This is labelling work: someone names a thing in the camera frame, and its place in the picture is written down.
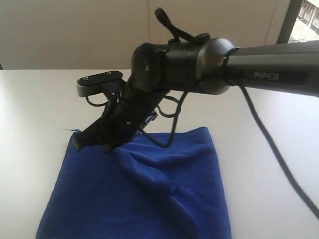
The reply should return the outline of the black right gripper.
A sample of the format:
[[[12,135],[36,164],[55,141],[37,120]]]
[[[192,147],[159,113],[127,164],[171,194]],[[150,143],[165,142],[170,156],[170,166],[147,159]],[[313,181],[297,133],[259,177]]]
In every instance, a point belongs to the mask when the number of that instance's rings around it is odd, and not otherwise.
[[[105,152],[131,142],[146,119],[169,92],[159,89],[144,92],[132,82],[124,85],[116,106],[104,121],[105,136],[98,121],[72,136],[72,143],[77,151],[87,146],[102,146]]]

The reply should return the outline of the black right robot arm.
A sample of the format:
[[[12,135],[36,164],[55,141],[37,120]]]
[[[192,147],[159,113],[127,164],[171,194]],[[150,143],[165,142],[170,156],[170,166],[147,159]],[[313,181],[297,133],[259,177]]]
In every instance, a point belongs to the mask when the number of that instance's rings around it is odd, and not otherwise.
[[[317,41],[236,48],[224,38],[203,43],[145,43],[133,53],[127,81],[119,71],[77,81],[80,97],[104,94],[102,115],[73,142],[77,150],[106,150],[130,142],[157,116],[155,108],[170,91],[220,95],[231,86],[308,96],[319,94]]]

